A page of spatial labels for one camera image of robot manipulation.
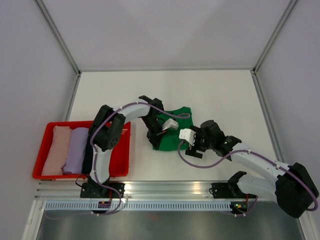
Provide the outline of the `green t shirt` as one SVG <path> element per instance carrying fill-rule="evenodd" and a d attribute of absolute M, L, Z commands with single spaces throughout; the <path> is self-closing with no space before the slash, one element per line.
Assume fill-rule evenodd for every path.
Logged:
<path fill-rule="evenodd" d="M 165 110 L 167 113 L 178 116 L 181 114 L 189 114 L 190 117 L 186 119 L 176 118 L 175 121 L 178 123 L 178 129 L 169 129 L 167 133 L 163 136 L 160 141 L 160 145 L 158 149 L 152 146 L 153 150 L 163 151 L 163 152 L 171 152 L 177 151 L 178 146 L 180 144 L 179 134 L 181 129 L 188 129 L 193 125 L 192 111 L 190 107 L 183 106 L 179 109 L 175 110 Z"/>

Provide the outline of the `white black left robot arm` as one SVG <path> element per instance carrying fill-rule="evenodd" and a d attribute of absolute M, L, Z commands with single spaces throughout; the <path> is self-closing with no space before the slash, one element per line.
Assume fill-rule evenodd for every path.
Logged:
<path fill-rule="evenodd" d="M 142 119 L 147 127 L 146 137 L 157 150 L 167 133 L 158 120 L 158 115 L 163 110 L 160 99 L 151 99 L 145 95 L 117 109 L 108 105 L 99 109 L 88 132 L 93 150 L 92 167 L 87 182 L 81 186 L 81 198 L 109 198 L 113 194 L 121 198 L 119 187 L 110 186 L 109 167 L 112 152 L 120 141 L 123 128 L 135 119 Z"/>

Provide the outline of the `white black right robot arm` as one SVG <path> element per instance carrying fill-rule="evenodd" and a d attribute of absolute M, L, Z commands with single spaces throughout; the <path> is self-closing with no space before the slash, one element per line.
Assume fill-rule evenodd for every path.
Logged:
<path fill-rule="evenodd" d="M 214 120 L 207 120 L 200 127 L 192 125 L 180 130 L 179 139 L 188 144 L 185 150 L 188 156 L 200 159 L 207 150 L 215 152 L 220 160 L 212 167 L 229 160 L 259 174 L 255 177 L 245 171 L 235 173 L 228 180 L 228 192 L 235 198 L 248 194 L 273 201 L 296 219 L 319 207 L 319 191 L 305 166 L 268 159 L 239 138 L 225 135 Z"/>

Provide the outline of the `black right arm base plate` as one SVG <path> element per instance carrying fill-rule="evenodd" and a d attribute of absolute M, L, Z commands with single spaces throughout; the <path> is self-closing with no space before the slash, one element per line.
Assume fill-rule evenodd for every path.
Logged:
<path fill-rule="evenodd" d="M 243 193 L 235 183 L 213 182 L 210 192 L 214 199 L 255 199 L 256 195 Z"/>

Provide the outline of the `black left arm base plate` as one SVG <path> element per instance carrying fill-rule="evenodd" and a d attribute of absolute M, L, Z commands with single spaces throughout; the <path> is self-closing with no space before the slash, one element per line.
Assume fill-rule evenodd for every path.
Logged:
<path fill-rule="evenodd" d="M 83 199 L 119 199 L 124 196 L 125 184 L 111 182 L 107 186 L 101 186 L 96 182 L 85 182 L 81 186 L 80 198 Z"/>

